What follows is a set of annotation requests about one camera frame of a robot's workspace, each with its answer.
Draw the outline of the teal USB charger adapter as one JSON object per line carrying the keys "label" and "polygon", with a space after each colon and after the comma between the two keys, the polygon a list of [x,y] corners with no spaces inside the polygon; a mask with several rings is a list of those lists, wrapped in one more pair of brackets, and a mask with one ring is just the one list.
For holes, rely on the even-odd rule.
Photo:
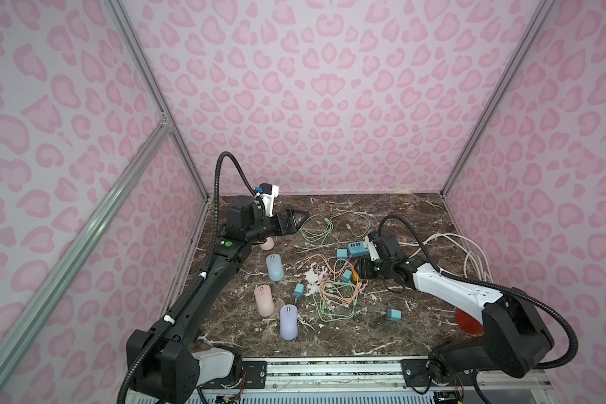
{"label": "teal USB charger adapter", "polygon": [[399,323],[402,321],[402,312],[397,309],[387,309],[385,311],[385,319],[392,323]]}
{"label": "teal USB charger adapter", "polygon": [[343,271],[343,274],[341,276],[341,282],[342,283],[350,283],[352,280],[352,276],[353,276],[353,272],[351,269],[346,269],[345,271]]}

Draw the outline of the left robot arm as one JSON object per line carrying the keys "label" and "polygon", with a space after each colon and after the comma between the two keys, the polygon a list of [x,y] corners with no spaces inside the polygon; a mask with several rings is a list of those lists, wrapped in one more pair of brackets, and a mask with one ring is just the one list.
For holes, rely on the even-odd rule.
{"label": "left robot arm", "polygon": [[309,214],[275,211],[276,186],[262,183],[248,195],[234,197],[225,223],[213,215],[213,236],[202,270],[162,318],[148,330],[136,330],[126,343],[128,370],[116,397],[126,402],[140,392],[159,403],[185,403],[205,388],[262,389],[267,365],[245,361],[236,348],[218,347],[194,353],[192,343],[215,300],[236,276],[254,247],[269,238],[298,232]]}

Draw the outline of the lavender wireless mouse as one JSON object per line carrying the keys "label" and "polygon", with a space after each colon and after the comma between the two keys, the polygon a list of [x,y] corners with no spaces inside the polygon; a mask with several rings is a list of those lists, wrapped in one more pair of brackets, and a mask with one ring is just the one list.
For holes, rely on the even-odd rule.
{"label": "lavender wireless mouse", "polygon": [[295,305],[282,306],[279,312],[279,333],[284,341],[293,341],[299,333],[298,310]]}

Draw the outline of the light blue wireless mouse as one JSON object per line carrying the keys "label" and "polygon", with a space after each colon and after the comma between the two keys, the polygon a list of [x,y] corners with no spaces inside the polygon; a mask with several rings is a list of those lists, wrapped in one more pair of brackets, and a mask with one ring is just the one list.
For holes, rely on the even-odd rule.
{"label": "light blue wireless mouse", "polygon": [[282,281],[284,278],[284,268],[282,258],[279,254],[270,254],[266,258],[266,267],[269,279],[273,282]]}

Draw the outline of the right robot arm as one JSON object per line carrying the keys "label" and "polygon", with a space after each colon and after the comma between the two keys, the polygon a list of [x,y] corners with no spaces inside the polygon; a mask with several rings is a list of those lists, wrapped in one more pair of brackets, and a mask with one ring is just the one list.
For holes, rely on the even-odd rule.
{"label": "right robot arm", "polygon": [[[412,257],[385,229],[398,221],[418,241]],[[443,343],[429,353],[428,376],[445,383],[467,370],[501,371],[520,379],[532,370],[551,370],[577,356],[577,334],[558,311],[526,292],[453,274],[437,265],[415,228],[398,215],[387,215],[365,236],[368,268],[385,279],[434,296],[470,316],[483,328],[468,340]]]}

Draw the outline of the pink wireless mouse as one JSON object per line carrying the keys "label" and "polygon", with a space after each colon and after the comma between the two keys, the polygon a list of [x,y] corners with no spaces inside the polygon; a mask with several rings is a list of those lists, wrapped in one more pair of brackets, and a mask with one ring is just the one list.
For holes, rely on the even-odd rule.
{"label": "pink wireless mouse", "polygon": [[272,316],[275,310],[274,299],[268,284],[258,285],[254,290],[257,311],[261,317]]}
{"label": "pink wireless mouse", "polygon": [[259,245],[259,247],[263,251],[270,251],[274,248],[274,245],[275,245],[274,239],[272,237],[267,237],[264,240],[264,242]]}

